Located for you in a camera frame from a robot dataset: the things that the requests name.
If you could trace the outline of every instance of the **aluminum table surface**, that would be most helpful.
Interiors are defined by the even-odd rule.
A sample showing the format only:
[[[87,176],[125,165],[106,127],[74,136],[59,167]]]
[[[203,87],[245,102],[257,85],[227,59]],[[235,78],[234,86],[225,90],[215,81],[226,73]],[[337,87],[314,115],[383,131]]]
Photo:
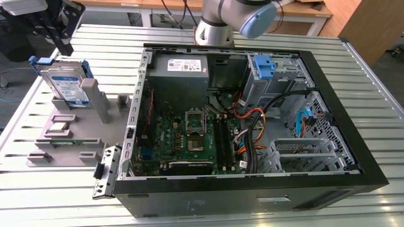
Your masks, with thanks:
[[[191,44],[191,31],[81,25],[70,41],[71,57],[89,62],[99,90],[109,97],[131,94],[142,43]],[[311,51],[389,185],[313,211],[265,215],[134,219],[117,199],[91,200],[91,167],[29,168],[25,155],[53,105],[37,78],[0,137],[0,223],[23,226],[404,226],[404,112],[350,45],[334,38],[234,34],[237,47]]]

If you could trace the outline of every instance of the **floor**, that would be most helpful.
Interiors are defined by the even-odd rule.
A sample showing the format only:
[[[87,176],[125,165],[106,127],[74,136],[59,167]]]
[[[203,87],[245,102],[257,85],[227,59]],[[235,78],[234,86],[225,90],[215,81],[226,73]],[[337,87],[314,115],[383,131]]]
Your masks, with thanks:
[[[102,13],[102,18],[97,17],[97,12],[85,12],[82,17],[83,24],[102,24],[102,25],[122,25],[122,26],[141,26],[141,20],[137,14],[125,13]],[[174,16],[175,20],[179,21],[181,16]],[[161,22],[161,18],[155,15],[153,16],[153,25],[157,27],[177,27],[177,25],[165,18],[165,22]],[[190,17],[185,17],[182,22],[183,28],[191,28],[193,21]],[[51,44],[49,44],[41,37],[27,37],[29,42],[35,50],[35,56],[49,56],[54,50]],[[13,68],[29,67],[27,62],[14,63],[6,60],[3,55],[0,53],[0,73],[5,70]],[[382,81],[385,87],[395,97],[398,103],[404,105],[404,57],[391,58],[389,53],[385,53],[374,66],[371,67],[375,75]],[[23,95],[35,79],[35,74],[33,70],[11,70],[3,73],[1,76],[9,82],[9,88],[6,90],[0,90],[0,99],[6,99],[10,101],[21,100]],[[0,134],[1,128],[5,127],[11,114],[18,106],[18,103],[0,101]]]

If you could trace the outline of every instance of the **sticker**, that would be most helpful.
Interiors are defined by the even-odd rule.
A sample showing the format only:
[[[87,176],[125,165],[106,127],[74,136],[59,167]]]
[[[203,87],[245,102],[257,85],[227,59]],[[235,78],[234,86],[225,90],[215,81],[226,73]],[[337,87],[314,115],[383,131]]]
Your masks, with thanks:
[[[131,6],[131,7],[138,7],[138,5],[137,5],[137,4],[129,4],[129,3],[121,3],[119,5],[121,5],[121,6]]]
[[[79,81],[75,77],[51,77],[55,90],[61,94],[63,100],[71,105],[83,106],[87,104],[87,97],[79,88]]]
[[[241,106],[245,105],[245,102],[241,99],[238,99],[237,103],[239,103]]]
[[[241,167],[241,168],[246,169],[246,164],[247,164],[246,162],[239,161],[239,167]]]
[[[201,72],[201,60],[169,59],[166,71]]]

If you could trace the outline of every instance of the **hard drive label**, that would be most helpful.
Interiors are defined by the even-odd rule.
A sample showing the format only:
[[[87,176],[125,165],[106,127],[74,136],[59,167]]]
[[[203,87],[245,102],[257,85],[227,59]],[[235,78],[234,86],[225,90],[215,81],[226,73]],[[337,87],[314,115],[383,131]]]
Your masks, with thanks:
[[[63,100],[71,104],[87,104],[87,97],[79,88],[79,81],[75,77],[51,77],[54,87]]]

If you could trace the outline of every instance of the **side panel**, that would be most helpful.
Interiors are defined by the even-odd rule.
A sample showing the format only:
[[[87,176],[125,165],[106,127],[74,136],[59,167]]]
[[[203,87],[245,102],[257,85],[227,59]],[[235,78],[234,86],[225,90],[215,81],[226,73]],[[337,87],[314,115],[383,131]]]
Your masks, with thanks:
[[[353,192],[353,189],[311,187],[115,194],[115,197],[134,217],[163,217],[319,209]]]

